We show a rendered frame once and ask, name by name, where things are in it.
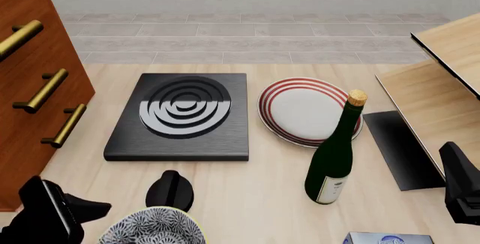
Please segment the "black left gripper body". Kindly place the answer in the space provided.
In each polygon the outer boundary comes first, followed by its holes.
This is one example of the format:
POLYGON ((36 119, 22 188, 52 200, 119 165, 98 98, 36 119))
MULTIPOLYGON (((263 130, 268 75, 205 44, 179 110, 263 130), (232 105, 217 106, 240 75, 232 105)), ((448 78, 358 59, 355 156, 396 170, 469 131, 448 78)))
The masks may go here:
POLYGON ((23 209, 9 225, 0 228, 0 244, 80 244, 84 230, 69 210, 65 193, 54 182, 43 180, 45 205, 23 209))

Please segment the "patterned black and white bowl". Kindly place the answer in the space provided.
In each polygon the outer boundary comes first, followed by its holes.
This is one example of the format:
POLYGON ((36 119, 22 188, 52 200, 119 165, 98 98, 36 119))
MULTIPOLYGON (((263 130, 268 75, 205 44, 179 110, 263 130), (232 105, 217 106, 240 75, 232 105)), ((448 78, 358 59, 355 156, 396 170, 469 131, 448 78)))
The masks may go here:
POLYGON ((111 225, 97 244, 208 244, 197 222, 167 206, 141 209, 111 225))

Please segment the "wooden cabinet with drawers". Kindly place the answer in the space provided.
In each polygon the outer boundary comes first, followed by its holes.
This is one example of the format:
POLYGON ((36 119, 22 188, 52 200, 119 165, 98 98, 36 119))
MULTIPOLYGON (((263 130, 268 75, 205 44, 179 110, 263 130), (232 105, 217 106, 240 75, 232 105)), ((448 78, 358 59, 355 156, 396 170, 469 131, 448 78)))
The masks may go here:
POLYGON ((52 0, 0 0, 0 42, 13 26, 39 20, 43 30, 0 62, 0 212, 20 207, 18 191, 43 171, 57 149, 41 144, 54 137, 75 108, 95 91, 52 0), (60 68, 68 77, 34 114, 12 108, 28 101, 45 84, 42 74, 60 68))

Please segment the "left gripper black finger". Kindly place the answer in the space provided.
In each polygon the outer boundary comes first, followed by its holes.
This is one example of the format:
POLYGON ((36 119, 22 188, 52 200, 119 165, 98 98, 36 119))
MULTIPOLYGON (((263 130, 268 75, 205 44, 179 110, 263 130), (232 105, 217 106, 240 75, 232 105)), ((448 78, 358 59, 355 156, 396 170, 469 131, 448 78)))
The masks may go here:
POLYGON ((45 205, 48 201, 48 194, 43 180, 39 176, 33 176, 19 190, 19 198, 24 209, 30 210, 45 205))
POLYGON ((78 223, 86 223, 103 218, 107 216, 112 207, 110 203, 83 200, 71 194, 66 194, 65 199, 69 210, 78 223))

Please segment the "pale wood rack black base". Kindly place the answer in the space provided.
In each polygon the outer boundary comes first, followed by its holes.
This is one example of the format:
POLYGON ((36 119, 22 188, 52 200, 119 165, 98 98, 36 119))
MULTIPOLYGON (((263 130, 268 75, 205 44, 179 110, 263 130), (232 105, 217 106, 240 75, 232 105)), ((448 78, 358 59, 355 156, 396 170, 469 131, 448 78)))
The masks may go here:
POLYGON ((410 37, 428 59, 377 74, 394 109, 364 115, 401 191, 445 185, 447 142, 480 169, 480 13, 410 37))

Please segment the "flat black stove plate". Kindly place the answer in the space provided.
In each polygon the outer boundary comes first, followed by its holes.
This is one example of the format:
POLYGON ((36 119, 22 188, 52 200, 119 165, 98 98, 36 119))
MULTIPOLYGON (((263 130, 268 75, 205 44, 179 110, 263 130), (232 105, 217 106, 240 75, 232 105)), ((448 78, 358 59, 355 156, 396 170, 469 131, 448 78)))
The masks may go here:
POLYGON ((247 161, 247 75, 141 74, 108 161, 247 161))

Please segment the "dark green wine bottle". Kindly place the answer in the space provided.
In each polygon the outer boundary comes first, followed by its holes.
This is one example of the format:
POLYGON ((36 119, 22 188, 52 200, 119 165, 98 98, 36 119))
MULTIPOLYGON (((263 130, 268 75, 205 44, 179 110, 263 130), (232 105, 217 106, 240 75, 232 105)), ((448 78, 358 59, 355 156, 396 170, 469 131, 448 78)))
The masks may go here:
POLYGON ((304 190, 315 203, 328 205, 338 199, 352 170, 352 137, 367 99, 362 90, 349 92, 336 129, 313 154, 304 190))

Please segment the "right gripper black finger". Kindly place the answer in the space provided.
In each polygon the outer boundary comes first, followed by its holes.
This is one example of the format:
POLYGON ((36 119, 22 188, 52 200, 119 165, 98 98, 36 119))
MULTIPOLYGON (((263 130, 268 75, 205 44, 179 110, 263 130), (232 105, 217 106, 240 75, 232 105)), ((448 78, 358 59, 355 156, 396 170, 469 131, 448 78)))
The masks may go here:
POLYGON ((439 149, 446 182, 458 185, 480 185, 480 170, 454 142, 446 142, 439 149))

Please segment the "blue and white food box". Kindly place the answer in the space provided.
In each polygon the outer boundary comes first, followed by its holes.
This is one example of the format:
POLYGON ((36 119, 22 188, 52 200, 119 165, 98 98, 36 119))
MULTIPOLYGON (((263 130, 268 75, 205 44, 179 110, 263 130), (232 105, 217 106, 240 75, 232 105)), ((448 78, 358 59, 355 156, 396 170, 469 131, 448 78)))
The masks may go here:
POLYGON ((434 241, 429 235, 349 232, 342 244, 434 244, 434 241))

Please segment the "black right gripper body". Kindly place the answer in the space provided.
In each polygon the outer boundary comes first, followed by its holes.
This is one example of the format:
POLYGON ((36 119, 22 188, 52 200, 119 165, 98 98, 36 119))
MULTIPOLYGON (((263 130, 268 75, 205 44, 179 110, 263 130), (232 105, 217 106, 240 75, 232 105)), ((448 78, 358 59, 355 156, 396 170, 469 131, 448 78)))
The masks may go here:
POLYGON ((480 184, 447 182, 445 206, 455 223, 480 225, 480 184))

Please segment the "white plate with red rings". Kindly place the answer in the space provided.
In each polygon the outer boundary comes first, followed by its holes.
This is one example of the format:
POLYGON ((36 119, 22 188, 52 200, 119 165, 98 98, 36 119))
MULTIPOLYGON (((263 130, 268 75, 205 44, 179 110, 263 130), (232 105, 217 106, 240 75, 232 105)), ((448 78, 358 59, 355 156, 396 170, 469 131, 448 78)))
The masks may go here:
POLYGON ((263 124, 278 137, 315 149, 336 129, 347 97, 332 83, 290 77, 265 87, 256 108, 263 124))

